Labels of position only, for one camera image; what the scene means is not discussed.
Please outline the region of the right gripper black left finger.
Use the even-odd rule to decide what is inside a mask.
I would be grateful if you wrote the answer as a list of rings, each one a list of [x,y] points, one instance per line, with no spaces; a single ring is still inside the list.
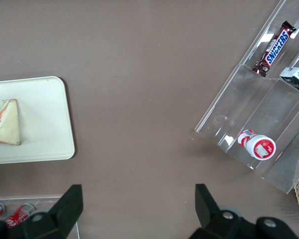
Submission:
[[[49,210],[36,210],[13,227],[0,220],[0,239],[65,239],[82,212],[82,185],[74,184]]]

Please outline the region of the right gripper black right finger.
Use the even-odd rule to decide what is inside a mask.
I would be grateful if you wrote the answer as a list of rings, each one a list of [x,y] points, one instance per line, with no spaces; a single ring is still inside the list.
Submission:
[[[201,227],[191,239],[297,239],[282,220],[260,217],[253,224],[230,210],[221,210],[205,184],[195,185],[195,210]]]

